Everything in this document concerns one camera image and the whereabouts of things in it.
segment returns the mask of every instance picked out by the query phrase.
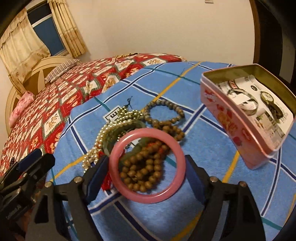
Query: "window frame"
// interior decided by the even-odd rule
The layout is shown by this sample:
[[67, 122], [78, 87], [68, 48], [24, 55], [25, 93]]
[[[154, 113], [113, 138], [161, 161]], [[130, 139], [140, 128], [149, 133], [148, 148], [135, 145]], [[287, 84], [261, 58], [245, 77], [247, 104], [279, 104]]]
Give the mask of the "window frame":
[[[47, 0], [33, 0], [32, 2], [30, 2], [26, 6], [27, 13], [30, 13], [31, 11], [34, 11], [34, 9], [36, 9], [36, 8], [40, 7], [41, 5], [46, 4], [46, 3], [47, 3]], [[32, 28], [36, 27], [37, 25], [39, 25], [40, 23], [42, 23], [43, 21], [45, 21], [45, 20], [47, 20], [49, 18], [52, 18], [52, 13], [49, 14], [49, 15], [47, 15], [47, 16], [45, 16], [45, 17], [43, 17], [42, 19], [38, 20], [37, 22], [33, 23], [32, 24]], [[55, 25], [55, 22], [54, 21], [53, 21], [53, 23], [54, 23], [54, 26], [56, 28], [57, 34], [58, 34], [58, 36], [59, 36], [59, 38], [61, 40], [61, 43], [63, 44], [63, 46], [65, 48], [64, 50], [58, 52], [57, 54], [55, 54], [53, 56], [67, 56], [67, 55], [69, 55], [69, 52], [66, 49], [66, 47], [65, 47], [65, 45], [64, 45], [64, 43], [63, 43], [63, 41], [62, 41], [62, 39], [61, 39], [61, 37], [59, 35], [59, 32], [57, 30], [57, 26]]]

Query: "striped pillow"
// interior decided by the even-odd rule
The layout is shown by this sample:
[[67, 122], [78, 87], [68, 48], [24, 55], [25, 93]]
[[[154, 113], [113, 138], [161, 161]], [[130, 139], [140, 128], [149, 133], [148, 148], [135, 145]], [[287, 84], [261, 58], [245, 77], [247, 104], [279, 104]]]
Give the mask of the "striped pillow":
[[44, 78], [45, 84], [53, 83], [57, 78], [62, 76], [65, 72], [67, 72], [72, 67], [76, 66], [77, 63], [80, 62], [80, 59], [69, 59], [68, 61], [61, 63], [57, 67], [55, 67], [50, 73]]

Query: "pink pillow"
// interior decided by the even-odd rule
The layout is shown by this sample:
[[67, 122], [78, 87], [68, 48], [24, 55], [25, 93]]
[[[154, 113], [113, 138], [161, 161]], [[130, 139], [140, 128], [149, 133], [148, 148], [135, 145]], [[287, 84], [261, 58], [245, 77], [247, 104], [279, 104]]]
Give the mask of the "pink pillow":
[[24, 95], [20, 98], [16, 108], [13, 110], [13, 112], [10, 115], [9, 122], [8, 122], [10, 128], [13, 128], [15, 126], [15, 124], [21, 117], [21, 114], [33, 101], [34, 101], [33, 93], [30, 91], [26, 91]]

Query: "bed headboard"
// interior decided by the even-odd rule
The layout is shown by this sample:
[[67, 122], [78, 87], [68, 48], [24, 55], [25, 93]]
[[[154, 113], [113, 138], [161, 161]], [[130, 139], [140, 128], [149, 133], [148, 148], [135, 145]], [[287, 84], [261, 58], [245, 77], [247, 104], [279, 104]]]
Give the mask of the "bed headboard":
[[[23, 82], [25, 89], [37, 95], [41, 90], [45, 88], [44, 78], [49, 74], [49, 72], [59, 64], [66, 62], [69, 59], [71, 58], [65, 56], [52, 56], [42, 59], [34, 67], [32, 72], [26, 76]], [[17, 94], [15, 88], [12, 87], [12, 89], [9, 92], [5, 108], [5, 124], [8, 135], [11, 132], [11, 129], [8, 124], [9, 117], [14, 108], [16, 107], [19, 99], [20, 96]]]

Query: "red quilt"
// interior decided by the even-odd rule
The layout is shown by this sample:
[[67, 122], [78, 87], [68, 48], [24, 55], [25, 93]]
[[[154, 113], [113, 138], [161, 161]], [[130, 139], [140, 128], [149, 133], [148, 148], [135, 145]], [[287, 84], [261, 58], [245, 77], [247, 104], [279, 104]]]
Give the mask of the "red quilt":
[[72, 108], [106, 91], [139, 69], [167, 62], [180, 62], [179, 56], [161, 53], [137, 54], [125, 58], [105, 58], [77, 65], [44, 88], [23, 112], [2, 151], [0, 176], [16, 161], [39, 148], [53, 153]]

